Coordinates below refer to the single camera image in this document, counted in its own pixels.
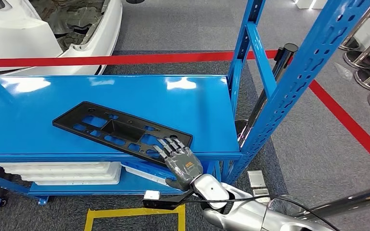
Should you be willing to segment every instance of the black perforated plate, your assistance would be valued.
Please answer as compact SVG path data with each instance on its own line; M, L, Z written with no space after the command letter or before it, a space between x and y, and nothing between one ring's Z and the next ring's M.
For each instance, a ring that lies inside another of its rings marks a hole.
M53 126L161 166L164 160L152 147L161 146L157 138L192 142L190 134L87 101L53 120Z

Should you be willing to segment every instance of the blue metal shelf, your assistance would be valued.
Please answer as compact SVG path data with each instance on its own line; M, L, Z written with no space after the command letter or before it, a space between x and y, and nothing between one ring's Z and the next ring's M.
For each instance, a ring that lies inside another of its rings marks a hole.
M370 0L329 0L277 84L257 31L264 2L248 0L227 76L0 77L0 162L141 161L52 126L57 116L90 101L192 134L191 148L205 172L234 183L370 6ZM239 145L234 117L251 47L267 103ZM163 171L148 167L156 174ZM118 185L25 188L0 178L0 187L39 199L41 205L49 195L179 192L125 171Z

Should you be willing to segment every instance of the robotic arm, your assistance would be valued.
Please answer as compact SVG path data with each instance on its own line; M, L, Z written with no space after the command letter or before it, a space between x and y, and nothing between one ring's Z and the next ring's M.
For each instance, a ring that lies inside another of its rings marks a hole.
M331 231L318 223L292 218L273 210L257 201L249 200L252 195L226 183L220 183L210 174L202 174L203 168L193 152L178 139L158 139L164 147L154 148L165 159L167 167L177 180L166 179L171 187L186 191L181 196L159 198L159 192L147 191L144 195L144 207L175 209L185 198L196 194L203 200L225 201L208 202L203 208L203 217L212 225L228 231ZM230 206L226 200L235 201Z

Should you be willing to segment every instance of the red floor line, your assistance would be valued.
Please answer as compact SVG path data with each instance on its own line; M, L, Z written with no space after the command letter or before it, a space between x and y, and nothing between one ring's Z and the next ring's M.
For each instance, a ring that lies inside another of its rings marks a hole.
M310 84L310 89L334 114L354 138L370 153L370 135L323 89L317 82Z
M273 59L276 53L277 50L266 51L266 55L269 59ZM0 67L190 63L231 61L232 58L233 51L113 55L96 57L19 58L0 59ZM253 52L249 52L248 59L254 59Z

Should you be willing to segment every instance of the robot finger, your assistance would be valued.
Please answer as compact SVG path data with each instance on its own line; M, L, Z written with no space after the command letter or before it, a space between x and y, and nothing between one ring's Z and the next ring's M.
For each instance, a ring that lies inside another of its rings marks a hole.
M173 138L173 140L179 145L180 148L185 148L185 145L178 138Z
M176 143L174 141L172 141L170 138L166 137L165 138L166 141L168 141L168 143L170 143L171 147L174 148L174 150L178 150L178 145L176 145Z
M168 155L165 153L165 151L164 150L162 150L158 145L152 145L152 147L154 147L155 148L155 150L159 153L159 155L160 156L162 156L162 158L167 158L168 157Z
M162 146L165 148L165 150L167 150L169 155L171 155L172 152L173 152L172 148L163 139L158 138L157 140L158 140L158 142L160 142L162 144Z

